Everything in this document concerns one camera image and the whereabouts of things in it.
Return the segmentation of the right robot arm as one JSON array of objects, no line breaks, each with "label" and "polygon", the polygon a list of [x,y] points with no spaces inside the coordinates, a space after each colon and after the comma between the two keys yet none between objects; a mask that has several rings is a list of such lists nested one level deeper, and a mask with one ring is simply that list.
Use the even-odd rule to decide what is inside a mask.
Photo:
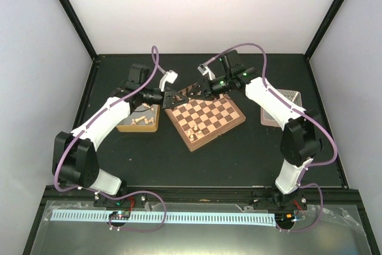
[{"label": "right robot arm", "polygon": [[265,110],[282,129],[280,150],[283,164],[271,192],[272,204],[277,209],[287,208],[292,202],[304,172],[315,155],[322,149],[317,127],[307,119],[317,118],[283,94],[274,89],[256,69],[246,68],[236,50],[218,56],[225,74],[213,78],[210,69],[202,64],[198,67],[203,77],[186,95],[191,99],[214,100],[219,95],[238,90]]}]

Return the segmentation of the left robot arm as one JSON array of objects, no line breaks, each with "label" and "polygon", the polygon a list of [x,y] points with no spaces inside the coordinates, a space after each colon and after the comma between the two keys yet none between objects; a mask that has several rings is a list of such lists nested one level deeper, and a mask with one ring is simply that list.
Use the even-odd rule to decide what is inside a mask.
[{"label": "left robot arm", "polygon": [[100,168],[97,149],[109,133],[143,103],[172,109],[189,101],[186,96],[167,87],[178,77],[173,70],[164,73],[157,88],[147,88],[154,74],[146,66],[133,65],[128,78],[111,93],[98,112],[71,132],[56,135],[53,175],[58,191],[64,191],[58,182],[64,180],[72,183],[74,188],[91,189],[107,195],[115,207],[127,202],[128,192],[121,188],[122,180]]}]

